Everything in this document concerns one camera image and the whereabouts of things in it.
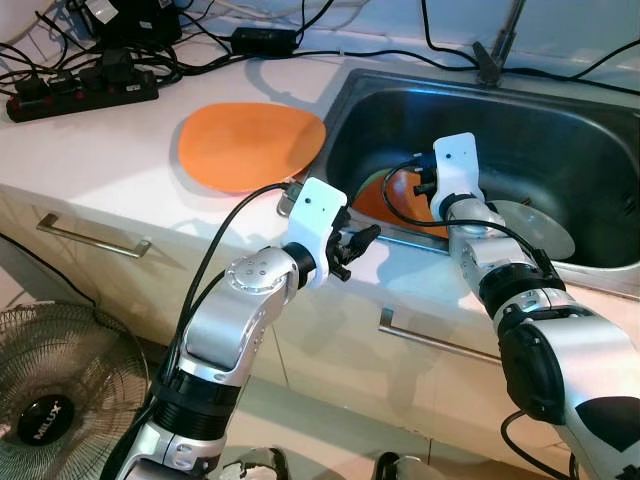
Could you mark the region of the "orange plastic bowl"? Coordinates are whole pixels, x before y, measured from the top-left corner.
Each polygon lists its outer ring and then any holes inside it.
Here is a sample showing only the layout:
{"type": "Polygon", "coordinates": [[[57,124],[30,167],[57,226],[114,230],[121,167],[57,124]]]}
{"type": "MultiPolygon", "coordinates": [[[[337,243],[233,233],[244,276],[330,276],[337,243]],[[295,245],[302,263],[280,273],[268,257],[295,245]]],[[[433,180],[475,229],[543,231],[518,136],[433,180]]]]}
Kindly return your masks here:
{"type": "MultiPolygon", "coordinates": [[[[388,187],[385,188],[385,192],[389,195],[390,204],[407,218],[417,221],[435,221],[430,210],[430,198],[412,196],[410,189],[408,189],[408,169],[394,174],[388,187]]],[[[371,189],[361,187],[353,198],[351,207],[369,218],[387,221],[397,227],[415,230],[417,233],[428,234],[428,236],[448,238],[448,230],[445,227],[416,227],[416,225],[398,218],[387,206],[378,187],[371,189]]]]}

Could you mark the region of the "white bowl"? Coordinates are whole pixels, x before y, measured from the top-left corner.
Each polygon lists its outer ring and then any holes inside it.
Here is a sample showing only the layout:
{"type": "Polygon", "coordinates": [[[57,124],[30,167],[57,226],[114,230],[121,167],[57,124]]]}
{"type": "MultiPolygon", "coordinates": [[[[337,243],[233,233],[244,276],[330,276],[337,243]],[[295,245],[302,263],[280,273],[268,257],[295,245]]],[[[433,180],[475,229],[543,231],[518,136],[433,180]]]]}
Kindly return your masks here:
{"type": "Polygon", "coordinates": [[[544,250],[552,260],[570,259],[576,253],[576,243],[566,229],[552,216],[535,207],[515,201],[490,201],[495,211],[534,247],[544,250]]]}

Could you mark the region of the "orange plastic plate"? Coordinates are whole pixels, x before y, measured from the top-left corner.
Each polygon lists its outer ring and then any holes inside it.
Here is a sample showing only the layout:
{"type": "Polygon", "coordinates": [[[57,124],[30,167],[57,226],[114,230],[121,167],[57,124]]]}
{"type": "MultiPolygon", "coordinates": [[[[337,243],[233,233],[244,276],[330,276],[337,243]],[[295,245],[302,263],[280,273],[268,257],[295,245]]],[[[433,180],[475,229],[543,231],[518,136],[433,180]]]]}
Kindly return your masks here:
{"type": "Polygon", "coordinates": [[[323,120],[310,111],[270,102],[215,102],[187,116],[177,156],[201,186],[247,193],[302,172],[325,138],[323,120]]]}

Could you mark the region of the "stainless steel sink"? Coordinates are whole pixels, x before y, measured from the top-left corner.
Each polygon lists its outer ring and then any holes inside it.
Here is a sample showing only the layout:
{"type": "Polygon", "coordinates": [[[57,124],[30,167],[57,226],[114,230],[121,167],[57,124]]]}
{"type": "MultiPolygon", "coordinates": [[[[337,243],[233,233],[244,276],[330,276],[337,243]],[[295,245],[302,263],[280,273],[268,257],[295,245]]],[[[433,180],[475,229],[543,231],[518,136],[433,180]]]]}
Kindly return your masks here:
{"type": "Polygon", "coordinates": [[[310,174],[355,195],[433,143],[472,133],[488,200],[526,201],[575,242],[562,276],[632,273],[640,262],[640,118],[635,109],[356,69],[325,119],[310,174]]]}

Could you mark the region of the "dark metal faucet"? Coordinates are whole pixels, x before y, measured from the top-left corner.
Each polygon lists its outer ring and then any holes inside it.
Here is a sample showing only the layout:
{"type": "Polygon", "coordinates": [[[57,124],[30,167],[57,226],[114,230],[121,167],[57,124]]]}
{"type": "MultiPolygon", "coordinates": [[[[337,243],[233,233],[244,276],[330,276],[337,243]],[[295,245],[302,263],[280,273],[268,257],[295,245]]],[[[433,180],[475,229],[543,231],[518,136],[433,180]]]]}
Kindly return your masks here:
{"type": "Polygon", "coordinates": [[[503,26],[498,29],[492,47],[485,47],[479,41],[472,42],[471,49],[474,51],[477,65],[476,82],[481,87],[497,88],[499,86],[509,50],[515,44],[518,19],[521,17],[526,1],[512,0],[507,18],[503,26]]]}

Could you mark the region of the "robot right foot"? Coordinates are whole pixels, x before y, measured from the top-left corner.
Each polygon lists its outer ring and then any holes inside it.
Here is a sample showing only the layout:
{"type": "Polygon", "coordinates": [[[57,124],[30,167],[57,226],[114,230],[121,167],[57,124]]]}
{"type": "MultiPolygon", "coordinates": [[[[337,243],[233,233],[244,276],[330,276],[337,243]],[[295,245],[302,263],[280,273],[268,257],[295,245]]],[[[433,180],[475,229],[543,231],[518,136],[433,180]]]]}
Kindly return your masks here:
{"type": "Polygon", "coordinates": [[[447,477],[419,457],[385,452],[376,460],[371,480],[447,480],[447,477]]]}

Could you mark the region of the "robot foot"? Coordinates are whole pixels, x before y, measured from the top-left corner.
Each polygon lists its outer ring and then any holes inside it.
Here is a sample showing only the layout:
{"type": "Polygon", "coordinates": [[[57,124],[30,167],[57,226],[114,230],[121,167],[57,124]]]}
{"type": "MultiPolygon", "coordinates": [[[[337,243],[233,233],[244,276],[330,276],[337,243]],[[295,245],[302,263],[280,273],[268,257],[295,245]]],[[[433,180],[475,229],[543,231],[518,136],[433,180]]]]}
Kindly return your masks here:
{"type": "Polygon", "coordinates": [[[253,448],[220,468],[210,480],[292,480],[287,457],[274,447],[253,448]]]}
{"type": "Polygon", "coordinates": [[[447,477],[419,457],[385,452],[376,460],[371,480],[447,480],[447,477]]]}

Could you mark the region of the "black power adapter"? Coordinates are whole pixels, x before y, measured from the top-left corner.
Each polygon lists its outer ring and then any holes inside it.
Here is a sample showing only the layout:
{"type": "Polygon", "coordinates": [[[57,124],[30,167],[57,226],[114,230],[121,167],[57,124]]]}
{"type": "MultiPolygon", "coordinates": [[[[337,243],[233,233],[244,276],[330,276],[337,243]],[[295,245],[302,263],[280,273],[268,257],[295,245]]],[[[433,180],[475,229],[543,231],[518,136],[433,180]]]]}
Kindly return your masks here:
{"type": "Polygon", "coordinates": [[[228,38],[233,54],[282,58],[298,47],[294,29],[237,27],[228,38]]]}

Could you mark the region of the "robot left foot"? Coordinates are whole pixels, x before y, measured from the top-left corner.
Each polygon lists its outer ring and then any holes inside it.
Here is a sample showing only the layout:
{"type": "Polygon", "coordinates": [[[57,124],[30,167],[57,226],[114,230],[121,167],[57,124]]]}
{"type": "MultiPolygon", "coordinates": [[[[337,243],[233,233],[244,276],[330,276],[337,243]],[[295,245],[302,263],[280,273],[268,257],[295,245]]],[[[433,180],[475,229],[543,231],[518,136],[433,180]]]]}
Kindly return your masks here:
{"type": "Polygon", "coordinates": [[[292,480],[287,457],[274,447],[253,448],[220,468],[210,480],[292,480]]]}

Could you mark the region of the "black power strip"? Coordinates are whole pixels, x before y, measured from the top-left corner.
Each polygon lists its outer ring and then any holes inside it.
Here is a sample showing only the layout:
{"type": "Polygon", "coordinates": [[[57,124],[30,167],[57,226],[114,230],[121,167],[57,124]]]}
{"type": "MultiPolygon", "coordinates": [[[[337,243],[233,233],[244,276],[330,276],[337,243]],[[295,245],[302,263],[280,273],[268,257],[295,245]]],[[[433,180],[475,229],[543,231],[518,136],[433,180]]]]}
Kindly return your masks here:
{"type": "Polygon", "coordinates": [[[102,90],[77,90],[74,93],[50,93],[36,100],[19,100],[10,97],[5,102],[5,114],[12,122],[32,122],[84,111],[115,108],[115,106],[156,100],[159,87],[155,79],[146,76],[141,82],[131,84],[106,84],[102,90]]]}

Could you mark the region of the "black electronics box with labels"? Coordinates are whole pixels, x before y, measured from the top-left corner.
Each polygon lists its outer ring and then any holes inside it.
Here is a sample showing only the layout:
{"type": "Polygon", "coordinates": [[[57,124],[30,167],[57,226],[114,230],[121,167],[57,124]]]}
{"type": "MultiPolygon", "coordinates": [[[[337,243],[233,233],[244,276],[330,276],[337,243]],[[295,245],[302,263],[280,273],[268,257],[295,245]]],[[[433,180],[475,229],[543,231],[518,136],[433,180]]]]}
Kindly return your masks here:
{"type": "Polygon", "coordinates": [[[174,0],[83,0],[91,32],[108,44],[172,46],[180,37],[174,0]]]}

